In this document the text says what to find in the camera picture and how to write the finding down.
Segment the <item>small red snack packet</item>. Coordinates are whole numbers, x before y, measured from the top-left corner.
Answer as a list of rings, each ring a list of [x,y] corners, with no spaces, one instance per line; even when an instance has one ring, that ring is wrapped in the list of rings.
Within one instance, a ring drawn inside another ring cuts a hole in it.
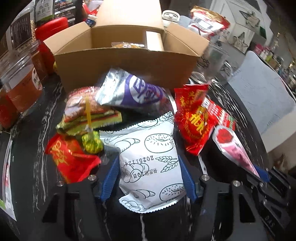
[[[44,153],[52,156],[67,183],[83,181],[101,163],[99,156],[86,154],[75,137],[59,133],[49,140]]]

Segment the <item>yellow cracker in clear wrap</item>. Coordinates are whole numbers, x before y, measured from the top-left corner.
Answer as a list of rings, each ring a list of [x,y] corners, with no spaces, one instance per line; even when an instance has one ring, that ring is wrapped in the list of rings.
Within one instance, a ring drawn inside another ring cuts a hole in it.
[[[130,42],[112,42],[112,48],[135,48],[135,49],[144,49],[144,44],[130,43]]]

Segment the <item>clear glass mug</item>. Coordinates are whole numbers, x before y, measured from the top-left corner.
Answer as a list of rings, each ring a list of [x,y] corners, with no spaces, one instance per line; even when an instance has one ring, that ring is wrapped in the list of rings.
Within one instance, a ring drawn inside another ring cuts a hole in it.
[[[196,83],[226,84],[233,75],[233,68],[227,61],[228,57],[225,50],[210,43],[204,54],[198,57],[191,79]]]

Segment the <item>white bread print snack bag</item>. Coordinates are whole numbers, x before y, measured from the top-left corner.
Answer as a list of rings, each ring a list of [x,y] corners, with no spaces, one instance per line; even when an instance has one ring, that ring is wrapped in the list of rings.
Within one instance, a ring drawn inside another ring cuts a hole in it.
[[[173,139],[171,111],[119,131],[101,131],[106,146],[119,150],[119,203],[149,213],[178,203],[186,194]]]

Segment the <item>red bag behind box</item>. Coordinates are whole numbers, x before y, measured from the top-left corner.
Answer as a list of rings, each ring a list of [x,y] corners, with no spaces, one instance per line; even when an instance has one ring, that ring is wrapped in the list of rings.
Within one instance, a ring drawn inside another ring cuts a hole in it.
[[[100,8],[103,1],[99,0],[83,0],[83,8],[88,15],[97,15],[98,9]]]

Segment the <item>small white blue bottle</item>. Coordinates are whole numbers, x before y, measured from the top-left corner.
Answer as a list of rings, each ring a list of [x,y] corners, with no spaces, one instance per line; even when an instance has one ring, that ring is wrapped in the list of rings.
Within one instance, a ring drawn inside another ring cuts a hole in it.
[[[89,27],[94,27],[96,25],[96,19],[97,17],[94,16],[94,15],[88,15],[86,20],[85,20],[85,23],[89,26]]]

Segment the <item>brown cardboard box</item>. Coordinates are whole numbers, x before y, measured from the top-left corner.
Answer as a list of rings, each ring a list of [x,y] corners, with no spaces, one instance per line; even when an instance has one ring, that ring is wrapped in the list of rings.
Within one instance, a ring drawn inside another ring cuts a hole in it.
[[[96,25],[75,24],[52,38],[58,74],[66,92],[93,86],[111,68],[121,68],[167,89],[185,84],[209,45],[195,32],[164,27],[159,1],[104,1]],[[162,36],[164,51],[147,49],[146,31]],[[112,48],[112,42],[144,44],[144,49]]]

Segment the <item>yellow green apple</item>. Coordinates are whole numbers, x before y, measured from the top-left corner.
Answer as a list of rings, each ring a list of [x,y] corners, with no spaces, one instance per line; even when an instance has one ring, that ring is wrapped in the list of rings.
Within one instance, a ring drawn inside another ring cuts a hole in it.
[[[58,69],[57,69],[57,65],[56,65],[56,62],[54,62],[53,64],[53,71],[58,74]]]

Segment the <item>white cream water jug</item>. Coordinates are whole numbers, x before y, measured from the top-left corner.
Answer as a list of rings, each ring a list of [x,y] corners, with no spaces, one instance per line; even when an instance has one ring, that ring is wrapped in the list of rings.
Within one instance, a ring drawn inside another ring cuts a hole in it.
[[[162,12],[162,19],[165,21],[175,22],[178,23],[180,20],[180,14],[176,11],[167,9]]]

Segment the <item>white rectangular snack box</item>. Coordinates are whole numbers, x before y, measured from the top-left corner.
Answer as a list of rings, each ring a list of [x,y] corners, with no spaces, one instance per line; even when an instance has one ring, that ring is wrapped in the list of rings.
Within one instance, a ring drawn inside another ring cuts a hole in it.
[[[150,51],[164,51],[162,36],[160,33],[146,31],[147,49]]]

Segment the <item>red yellow snack packet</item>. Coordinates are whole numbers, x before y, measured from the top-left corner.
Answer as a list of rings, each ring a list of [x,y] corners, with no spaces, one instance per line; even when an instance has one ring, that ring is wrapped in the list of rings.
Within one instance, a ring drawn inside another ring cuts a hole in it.
[[[202,106],[208,84],[184,84],[175,89],[175,123],[184,139],[185,150],[197,156],[208,141],[217,120]]]

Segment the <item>brown green cereal packet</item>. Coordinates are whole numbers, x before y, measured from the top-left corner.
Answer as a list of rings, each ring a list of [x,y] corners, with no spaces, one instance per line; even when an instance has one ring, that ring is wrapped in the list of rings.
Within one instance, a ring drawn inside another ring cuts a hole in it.
[[[93,129],[122,122],[121,113],[110,106],[100,105],[95,97],[99,87],[82,87],[69,92],[58,133],[69,136],[82,135],[88,127]]]

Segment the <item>silver purple snack bag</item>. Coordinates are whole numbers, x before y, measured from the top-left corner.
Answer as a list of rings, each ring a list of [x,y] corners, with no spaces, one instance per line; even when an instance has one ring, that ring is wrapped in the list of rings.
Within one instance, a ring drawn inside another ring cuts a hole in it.
[[[100,105],[131,108],[146,114],[172,110],[166,91],[120,68],[111,68],[95,95]]]

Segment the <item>red white green snack packet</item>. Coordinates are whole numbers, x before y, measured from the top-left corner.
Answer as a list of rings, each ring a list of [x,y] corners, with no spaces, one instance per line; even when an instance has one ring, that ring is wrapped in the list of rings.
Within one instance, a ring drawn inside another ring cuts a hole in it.
[[[211,99],[205,97],[202,103],[202,106],[205,107],[210,116],[212,116],[218,125],[225,126],[231,130],[235,130],[236,120],[229,113],[227,113],[220,106],[215,104]]]

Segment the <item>black standing pouch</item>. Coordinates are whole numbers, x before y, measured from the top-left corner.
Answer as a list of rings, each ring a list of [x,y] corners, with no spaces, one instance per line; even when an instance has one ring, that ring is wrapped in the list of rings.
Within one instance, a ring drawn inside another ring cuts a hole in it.
[[[60,0],[54,1],[54,18],[66,17],[68,26],[83,21],[82,0]]]

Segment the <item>dark jar green label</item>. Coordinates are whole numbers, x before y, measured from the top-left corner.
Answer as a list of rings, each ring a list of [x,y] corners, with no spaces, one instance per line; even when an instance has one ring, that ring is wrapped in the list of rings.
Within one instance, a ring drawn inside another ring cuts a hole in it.
[[[35,0],[35,26],[40,27],[54,19],[54,0]]]

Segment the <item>clear cup orange contents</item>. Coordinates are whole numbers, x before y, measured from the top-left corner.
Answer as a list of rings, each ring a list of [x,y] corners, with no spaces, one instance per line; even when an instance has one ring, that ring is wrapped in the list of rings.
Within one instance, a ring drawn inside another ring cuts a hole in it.
[[[26,53],[11,51],[1,57],[1,83],[21,114],[29,112],[43,93],[31,55]]]

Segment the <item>large red cashew bag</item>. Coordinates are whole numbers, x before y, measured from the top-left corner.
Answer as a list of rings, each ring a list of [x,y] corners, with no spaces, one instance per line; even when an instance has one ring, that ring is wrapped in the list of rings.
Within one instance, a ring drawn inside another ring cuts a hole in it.
[[[222,15],[201,6],[194,6],[190,16],[188,28],[209,41],[230,27]]]

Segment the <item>clear jar dark label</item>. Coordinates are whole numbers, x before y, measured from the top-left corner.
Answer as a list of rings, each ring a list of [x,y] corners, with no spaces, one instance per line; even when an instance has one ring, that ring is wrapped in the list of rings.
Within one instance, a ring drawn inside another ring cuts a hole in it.
[[[16,18],[10,24],[5,37],[9,49],[16,49],[32,40],[31,13],[28,12]]]

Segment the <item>green lollipop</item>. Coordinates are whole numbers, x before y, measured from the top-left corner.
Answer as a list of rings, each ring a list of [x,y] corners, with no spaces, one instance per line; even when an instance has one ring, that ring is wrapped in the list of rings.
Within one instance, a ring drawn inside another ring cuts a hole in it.
[[[90,154],[98,154],[103,150],[103,142],[100,140],[99,132],[94,131],[92,128],[90,98],[86,96],[85,111],[87,117],[86,131],[87,133],[82,136],[82,145],[86,152]]]

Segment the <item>pink rose snack pouch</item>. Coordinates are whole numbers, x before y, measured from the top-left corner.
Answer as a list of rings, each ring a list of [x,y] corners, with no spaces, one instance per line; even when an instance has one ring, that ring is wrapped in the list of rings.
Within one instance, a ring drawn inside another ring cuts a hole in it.
[[[212,135],[220,152],[236,165],[259,177],[236,133],[225,126],[216,126]]]

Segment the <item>red plastic canister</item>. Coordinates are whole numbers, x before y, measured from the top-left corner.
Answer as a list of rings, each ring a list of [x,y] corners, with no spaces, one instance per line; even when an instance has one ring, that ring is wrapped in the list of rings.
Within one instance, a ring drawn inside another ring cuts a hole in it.
[[[35,30],[36,38],[40,41],[39,50],[41,57],[48,74],[54,72],[53,66],[55,63],[54,54],[51,50],[51,47],[55,45],[53,44],[54,39],[52,37],[68,27],[69,24],[67,18],[61,17],[53,19],[44,25],[37,27]]]

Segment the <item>light grey sofa chair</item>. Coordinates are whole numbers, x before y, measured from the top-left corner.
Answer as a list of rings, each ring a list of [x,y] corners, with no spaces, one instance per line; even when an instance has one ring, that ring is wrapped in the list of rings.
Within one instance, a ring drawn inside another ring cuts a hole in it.
[[[295,98],[257,54],[246,53],[229,84],[248,110],[267,152],[295,133]]]

